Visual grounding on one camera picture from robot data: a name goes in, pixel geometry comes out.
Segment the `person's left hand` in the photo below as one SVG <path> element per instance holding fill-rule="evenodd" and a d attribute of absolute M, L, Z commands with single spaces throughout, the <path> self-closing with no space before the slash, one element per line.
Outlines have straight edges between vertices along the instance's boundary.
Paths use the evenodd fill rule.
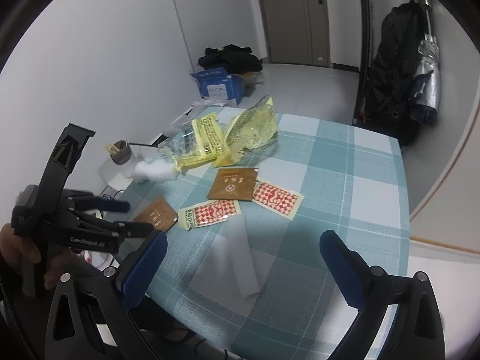
<path fill-rule="evenodd" d="M 11 267 L 19 267 L 24 259 L 37 264 L 41 254 L 35 244 L 28 238 L 16 236 L 9 223 L 1 229 L 1 255 Z M 54 289 L 64 274 L 72 253 L 70 250 L 60 250 L 49 258 L 48 268 L 44 275 L 44 286 L 47 290 Z"/>

